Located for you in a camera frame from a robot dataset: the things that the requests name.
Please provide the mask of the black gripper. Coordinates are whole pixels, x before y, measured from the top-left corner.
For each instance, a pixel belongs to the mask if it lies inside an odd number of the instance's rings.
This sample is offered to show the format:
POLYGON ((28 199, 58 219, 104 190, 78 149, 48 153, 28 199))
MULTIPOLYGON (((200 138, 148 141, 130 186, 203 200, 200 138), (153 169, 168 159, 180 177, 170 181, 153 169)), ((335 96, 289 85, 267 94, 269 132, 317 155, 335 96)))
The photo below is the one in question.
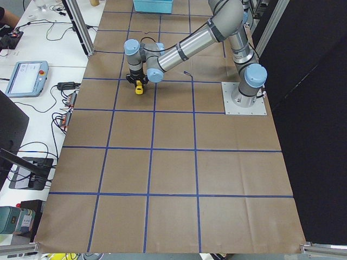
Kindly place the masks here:
POLYGON ((138 81, 141 82, 143 85, 146 85, 148 83, 147 75, 144 74, 143 69, 130 69, 130 73, 126 74, 126 79, 129 83, 132 83, 134 85, 136 85, 138 81))

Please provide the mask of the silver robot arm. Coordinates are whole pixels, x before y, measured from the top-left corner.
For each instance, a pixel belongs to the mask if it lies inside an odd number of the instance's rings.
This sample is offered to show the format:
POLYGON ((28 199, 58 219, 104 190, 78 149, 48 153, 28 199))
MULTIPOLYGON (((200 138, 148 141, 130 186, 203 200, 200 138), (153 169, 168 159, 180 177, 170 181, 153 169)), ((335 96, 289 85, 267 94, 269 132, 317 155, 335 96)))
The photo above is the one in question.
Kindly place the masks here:
POLYGON ((244 27, 246 18, 242 2, 227 0, 208 3, 213 14, 211 18, 167 49, 160 42, 141 43, 135 39, 125 41, 124 52, 130 70, 126 79, 134 84, 136 94, 142 94, 143 86, 148 82, 161 82, 166 72, 213 43, 228 40, 241 79, 232 92, 232 101, 239 107, 248 108, 261 98, 258 92, 267 80, 267 70, 258 63, 258 54, 249 43, 244 27))

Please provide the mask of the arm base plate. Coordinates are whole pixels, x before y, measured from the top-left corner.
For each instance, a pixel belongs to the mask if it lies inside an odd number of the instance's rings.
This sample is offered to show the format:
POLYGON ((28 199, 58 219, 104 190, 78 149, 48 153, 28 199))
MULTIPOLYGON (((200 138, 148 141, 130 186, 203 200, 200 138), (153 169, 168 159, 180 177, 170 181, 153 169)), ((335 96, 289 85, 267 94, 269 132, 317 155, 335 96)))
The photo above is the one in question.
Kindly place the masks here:
POLYGON ((239 92, 238 82, 221 82, 225 115, 266 116, 261 90, 256 96, 247 97, 239 92))

